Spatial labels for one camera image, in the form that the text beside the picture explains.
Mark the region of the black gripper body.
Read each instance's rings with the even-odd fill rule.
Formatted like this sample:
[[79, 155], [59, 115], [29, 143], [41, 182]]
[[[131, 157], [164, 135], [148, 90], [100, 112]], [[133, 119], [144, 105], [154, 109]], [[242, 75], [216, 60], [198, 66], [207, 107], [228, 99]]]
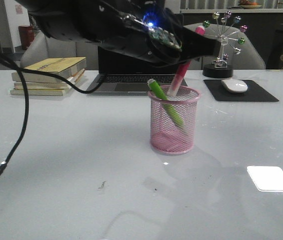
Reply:
[[182, 24], [164, 0], [87, 0], [85, 38], [101, 49], [154, 65], [175, 64]]

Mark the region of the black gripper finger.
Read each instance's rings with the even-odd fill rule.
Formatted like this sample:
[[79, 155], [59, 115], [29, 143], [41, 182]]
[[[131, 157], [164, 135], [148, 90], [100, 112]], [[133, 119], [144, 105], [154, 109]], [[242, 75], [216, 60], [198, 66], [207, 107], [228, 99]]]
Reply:
[[205, 56], [217, 57], [220, 52], [221, 43], [216, 39], [202, 36], [186, 27], [181, 30], [182, 48], [179, 62]]

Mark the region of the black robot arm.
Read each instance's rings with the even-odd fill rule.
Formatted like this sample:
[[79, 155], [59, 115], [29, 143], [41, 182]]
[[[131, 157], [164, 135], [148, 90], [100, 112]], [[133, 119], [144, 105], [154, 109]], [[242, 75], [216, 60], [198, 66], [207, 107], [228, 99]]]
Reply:
[[40, 30], [166, 67], [217, 56], [220, 42], [182, 25], [158, 0], [22, 0]]

